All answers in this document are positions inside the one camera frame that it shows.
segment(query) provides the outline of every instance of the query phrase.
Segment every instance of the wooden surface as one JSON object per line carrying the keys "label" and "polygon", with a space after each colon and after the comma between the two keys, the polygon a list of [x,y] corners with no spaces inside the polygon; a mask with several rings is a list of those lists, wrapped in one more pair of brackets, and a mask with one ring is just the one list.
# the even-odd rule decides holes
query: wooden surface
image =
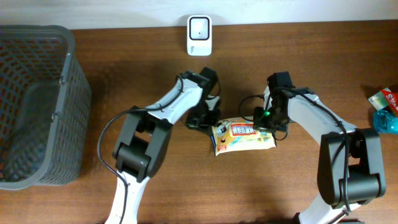
{"label": "wooden surface", "polygon": [[[175,76],[204,66],[217,70],[222,117],[238,115],[245,96],[262,93],[266,78],[288,70],[336,114],[369,127],[367,97],[398,84],[398,21],[217,26],[213,53],[190,57],[184,27],[76,30],[76,54],[93,90],[80,178],[63,187],[0,191],[1,223],[99,223],[106,220],[116,178],[96,156],[100,131],[112,116],[147,106],[167,93]],[[248,101],[250,115],[259,100]],[[123,121],[104,140],[110,164]],[[382,135],[387,192],[350,217],[366,223],[398,220],[398,136]],[[214,157],[210,140],[181,123],[142,198],[144,223],[238,223],[291,218],[318,193],[319,147],[298,125],[278,147]]]}

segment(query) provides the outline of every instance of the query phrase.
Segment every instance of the snack bag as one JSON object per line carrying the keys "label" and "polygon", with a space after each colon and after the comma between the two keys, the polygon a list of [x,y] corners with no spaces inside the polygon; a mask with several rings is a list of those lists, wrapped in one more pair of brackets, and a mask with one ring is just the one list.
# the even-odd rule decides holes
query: snack bag
{"label": "snack bag", "polygon": [[222,119],[212,127],[215,156],[224,152],[276,147],[271,133],[257,131],[242,118]]}
{"label": "snack bag", "polygon": [[368,100],[376,110],[381,110],[388,106],[388,101],[384,97],[382,90],[371,96]]}
{"label": "snack bag", "polygon": [[390,90],[381,90],[381,92],[388,101],[391,111],[398,117],[398,93],[393,93]]}

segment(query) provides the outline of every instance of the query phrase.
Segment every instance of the wall outlet device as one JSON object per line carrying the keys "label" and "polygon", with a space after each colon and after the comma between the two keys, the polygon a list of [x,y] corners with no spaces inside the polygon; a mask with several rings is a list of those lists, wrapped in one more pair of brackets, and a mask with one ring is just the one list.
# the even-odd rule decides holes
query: wall outlet device
{"label": "wall outlet device", "polygon": [[211,18],[204,15],[190,16],[187,21],[187,51],[192,56],[211,54]]}

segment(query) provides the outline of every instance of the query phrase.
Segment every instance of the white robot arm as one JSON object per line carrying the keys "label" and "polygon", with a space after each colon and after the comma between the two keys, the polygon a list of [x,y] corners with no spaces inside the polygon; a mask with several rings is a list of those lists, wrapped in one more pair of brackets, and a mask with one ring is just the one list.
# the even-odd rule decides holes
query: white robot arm
{"label": "white robot arm", "polygon": [[[296,214],[294,223],[337,223],[351,210],[384,195],[381,144],[374,129],[358,129],[342,120],[312,90],[294,87],[288,72],[275,73],[267,82],[264,106],[254,110],[254,128],[287,131],[289,123],[296,122],[320,145],[320,194]],[[361,162],[348,166],[346,150]]]}
{"label": "white robot arm", "polygon": [[[106,224],[137,223],[137,211],[148,181],[163,163],[173,125],[187,112],[185,125],[210,134],[218,121],[219,96],[210,96],[218,77],[204,68],[200,74],[187,71],[162,99],[144,109],[129,110],[114,147],[118,185]],[[151,135],[145,141],[135,135]]]}

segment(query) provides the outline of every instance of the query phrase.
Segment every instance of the gray plastic basket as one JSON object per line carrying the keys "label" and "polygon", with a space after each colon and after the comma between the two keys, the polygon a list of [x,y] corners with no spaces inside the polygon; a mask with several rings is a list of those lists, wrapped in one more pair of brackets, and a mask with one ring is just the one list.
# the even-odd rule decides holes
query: gray plastic basket
{"label": "gray plastic basket", "polygon": [[0,26],[0,189],[76,179],[91,88],[60,26]]}

